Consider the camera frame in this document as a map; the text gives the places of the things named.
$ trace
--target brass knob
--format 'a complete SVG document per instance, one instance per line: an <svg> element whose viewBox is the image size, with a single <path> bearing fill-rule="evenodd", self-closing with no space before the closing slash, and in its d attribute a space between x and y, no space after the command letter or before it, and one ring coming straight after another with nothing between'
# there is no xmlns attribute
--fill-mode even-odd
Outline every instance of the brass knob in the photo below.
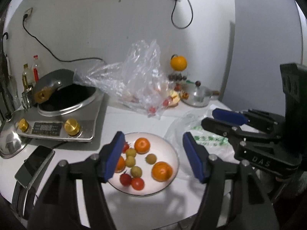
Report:
<svg viewBox="0 0 307 230"><path fill-rule="evenodd" d="M18 128L22 131L22 132L26 132L27 129L29 128L29 123L27 122L27 120L25 120L24 118L22 118L19 123L18 123Z"/></svg>
<svg viewBox="0 0 307 230"><path fill-rule="evenodd" d="M64 124L65 131L70 136L75 136L80 132L80 124L74 118L69 118Z"/></svg>

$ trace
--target power cord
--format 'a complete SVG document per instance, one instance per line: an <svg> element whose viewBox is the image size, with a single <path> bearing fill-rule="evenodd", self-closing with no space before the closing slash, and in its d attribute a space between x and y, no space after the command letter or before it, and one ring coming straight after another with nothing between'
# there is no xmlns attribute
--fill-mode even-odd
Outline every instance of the power cord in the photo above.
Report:
<svg viewBox="0 0 307 230"><path fill-rule="evenodd" d="M173 14L174 14L174 11L175 11L175 8L176 8L176 5L177 5L177 1L178 1L178 0L175 0L175 6L174 6L174 9L173 9L173 11L172 11L172 16L171 16L172 24L173 24L174 27L177 28L177 29L186 29L188 26L191 25L191 23L192 23L192 21L193 21L193 16L194 16L194 14L193 14L193 8L192 8L192 5L191 5L191 3L190 3L190 0L188 0L188 3L189 3L190 8L191 8L191 13L192 13L191 21L190 21L190 23L189 23L187 26L185 26L185 27L178 27L178 26L174 23L174 21L173 21Z"/></svg>
<svg viewBox="0 0 307 230"><path fill-rule="evenodd" d="M89 57L89 58L80 58L80 59L74 59L74 60L62 60L60 58L58 58L57 56L55 56L53 54L53 52L51 52L51 50L49 48L47 48L43 43L41 43L41 41L36 38L34 35L30 34L29 31L25 28L25 20L27 19L28 17L28 14L25 14L23 16L23 19L22 19L22 26L24 28L24 30L28 33L28 35L30 35L31 37L33 37L34 39L36 39L45 49L47 49L47 51L58 61L61 61L61 62L75 62L75 61L81 61L81 60L101 60L103 62L105 62L102 58L99 58L99 57Z"/></svg>

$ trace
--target white table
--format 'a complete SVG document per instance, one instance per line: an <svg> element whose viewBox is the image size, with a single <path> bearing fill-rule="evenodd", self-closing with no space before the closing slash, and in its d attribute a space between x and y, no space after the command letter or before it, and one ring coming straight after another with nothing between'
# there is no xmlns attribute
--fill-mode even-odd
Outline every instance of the white table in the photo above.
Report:
<svg viewBox="0 0 307 230"><path fill-rule="evenodd" d="M227 109L225 105L217 100L211 101L209 106L211 105ZM39 195L60 160L66 159L69 163L83 161L92 153L99 152L104 144L112 140L117 131L122 131L123 133L149 132L164 137L167 129L175 119L193 109L180 102L176 108L165 111L161 119L157 120L147 118L147 116L130 111L124 106L109 102L104 120L100 119L100 121L103 121L102 132L96 132L92 142L86 144L66 143L55 149L55 155L42 178L37 195ZM97 125L96 129L99 129L101 127L99 122ZM4 198L9 202L12 201L16 183L14 175L35 148L38 145L51 147L56 144L57 142L54 141L32 140L16 156L10 159L0 158L0 192ZM102 188L118 230L150 230L175 223L196 214L205 185L176 178L170 186L160 193L142 198L128 196L108 183L102 184ZM89 226L81 181L77 181L77 195L81 223Z"/></svg>

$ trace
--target clear plastic bag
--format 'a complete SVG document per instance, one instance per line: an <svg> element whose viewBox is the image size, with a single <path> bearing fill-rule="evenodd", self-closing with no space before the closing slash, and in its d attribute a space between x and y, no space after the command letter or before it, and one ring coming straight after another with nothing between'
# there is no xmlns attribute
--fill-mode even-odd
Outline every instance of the clear plastic bag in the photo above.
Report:
<svg viewBox="0 0 307 230"><path fill-rule="evenodd" d="M227 162L239 163L233 158L234 150L226 137L205 131L201 126L201 121L205 117L212 118L213 109L215 108L197 109L188 112L182 118L175 120L165 134L165 139L174 146L178 153L180 166L177 177L180 179L191 180L194 178L182 144L182 136L187 131L191 132L196 142L203 145L210 154L216 154Z"/></svg>
<svg viewBox="0 0 307 230"><path fill-rule="evenodd" d="M160 48L154 40L132 44L124 62L107 65L91 61L75 70L73 82L94 86L129 108L160 116L168 98L169 82L160 66Z"/></svg>

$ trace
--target stainless steel pot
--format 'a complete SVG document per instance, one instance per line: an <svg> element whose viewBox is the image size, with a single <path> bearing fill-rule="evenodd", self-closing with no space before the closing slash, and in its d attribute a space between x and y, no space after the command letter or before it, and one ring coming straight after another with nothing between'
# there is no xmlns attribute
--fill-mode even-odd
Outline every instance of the stainless steel pot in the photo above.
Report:
<svg viewBox="0 0 307 230"><path fill-rule="evenodd" d="M219 95L219 91L212 91L201 85L200 81L196 81L182 86L181 101L193 107L205 107L211 97L216 95Z"/></svg>

